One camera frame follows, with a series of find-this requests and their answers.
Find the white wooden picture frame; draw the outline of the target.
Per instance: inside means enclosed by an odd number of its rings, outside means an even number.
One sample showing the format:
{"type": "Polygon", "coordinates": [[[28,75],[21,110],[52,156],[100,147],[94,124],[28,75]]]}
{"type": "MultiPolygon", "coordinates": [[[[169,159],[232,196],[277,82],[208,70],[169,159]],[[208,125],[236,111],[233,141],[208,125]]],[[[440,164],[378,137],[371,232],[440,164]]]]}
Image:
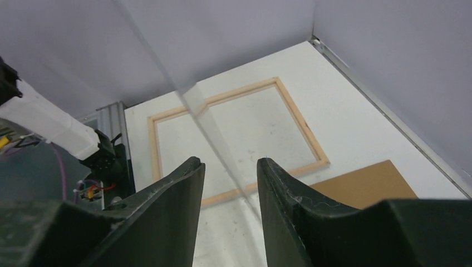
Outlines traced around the white wooden picture frame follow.
{"type": "MultiPolygon", "coordinates": [[[[205,100],[205,105],[207,107],[212,107],[221,103],[225,103],[246,95],[250,95],[259,91],[266,90],[268,88],[274,87],[281,96],[282,101],[284,102],[286,108],[291,114],[294,122],[296,123],[298,129],[300,130],[302,136],[304,137],[308,147],[316,158],[316,162],[293,169],[289,171],[289,174],[292,176],[301,176],[309,172],[318,171],[323,167],[326,167],[330,164],[330,161],[323,151],[321,145],[317,141],[315,135],[311,131],[310,127],[306,123],[303,115],[299,111],[297,105],[294,103],[294,100],[288,93],[285,85],[279,77],[269,78],[260,82],[256,82],[250,85],[246,85],[225,93],[220,93],[218,95],[209,97],[205,100]]],[[[154,181],[158,181],[163,177],[162,172],[162,163],[161,155],[159,150],[159,139],[157,134],[156,125],[159,122],[167,121],[188,114],[189,111],[185,106],[180,106],[167,110],[158,114],[154,114],[147,118],[147,126],[149,130],[149,142],[151,149],[151,173],[154,181]]]]}

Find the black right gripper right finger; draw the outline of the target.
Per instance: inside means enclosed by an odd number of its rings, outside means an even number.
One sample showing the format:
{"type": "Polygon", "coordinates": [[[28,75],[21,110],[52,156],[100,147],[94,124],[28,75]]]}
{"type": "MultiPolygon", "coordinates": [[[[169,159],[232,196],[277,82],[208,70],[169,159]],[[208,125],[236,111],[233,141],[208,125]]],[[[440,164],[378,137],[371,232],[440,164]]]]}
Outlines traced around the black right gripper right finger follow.
{"type": "Polygon", "coordinates": [[[342,204],[257,161],[268,266],[470,266],[471,201],[342,204]]]}

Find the clear glass pane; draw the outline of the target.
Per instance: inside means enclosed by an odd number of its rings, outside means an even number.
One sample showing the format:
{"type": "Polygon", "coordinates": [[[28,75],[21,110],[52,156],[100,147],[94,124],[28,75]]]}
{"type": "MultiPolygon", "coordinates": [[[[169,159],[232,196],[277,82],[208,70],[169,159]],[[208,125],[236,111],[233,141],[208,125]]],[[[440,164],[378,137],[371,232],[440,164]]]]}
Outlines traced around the clear glass pane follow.
{"type": "Polygon", "coordinates": [[[235,196],[202,204],[196,241],[200,266],[266,266],[262,221],[229,151],[220,126],[205,101],[201,80],[218,71],[222,50],[228,47],[224,32],[198,1],[157,2],[159,20],[150,25],[150,8],[143,1],[117,1],[117,7],[144,46],[165,82],[189,111],[198,135],[211,149],[206,161],[204,190],[232,186],[235,196]]]}

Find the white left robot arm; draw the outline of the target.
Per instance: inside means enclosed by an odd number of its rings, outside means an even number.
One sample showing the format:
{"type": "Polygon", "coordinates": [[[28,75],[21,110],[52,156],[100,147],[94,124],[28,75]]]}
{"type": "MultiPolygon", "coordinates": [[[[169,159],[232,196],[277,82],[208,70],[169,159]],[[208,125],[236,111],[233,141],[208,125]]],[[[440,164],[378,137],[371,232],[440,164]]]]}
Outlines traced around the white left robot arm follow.
{"type": "Polygon", "coordinates": [[[1,118],[63,148],[104,183],[125,177],[126,160],[100,130],[83,124],[44,98],[1,61],[1,118]]]}

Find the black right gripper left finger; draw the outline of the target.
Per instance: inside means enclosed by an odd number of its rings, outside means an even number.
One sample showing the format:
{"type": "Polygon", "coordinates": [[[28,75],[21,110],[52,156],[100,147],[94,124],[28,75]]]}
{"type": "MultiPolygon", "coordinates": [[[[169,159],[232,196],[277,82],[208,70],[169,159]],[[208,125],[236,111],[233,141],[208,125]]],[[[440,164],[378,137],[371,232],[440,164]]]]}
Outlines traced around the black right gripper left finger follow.
{"type": "Polygon", "coordinates": [[[188,158],[141,191],[92,211],[1,202],[2,266],[191,266],[205,164],[188,158]]]}

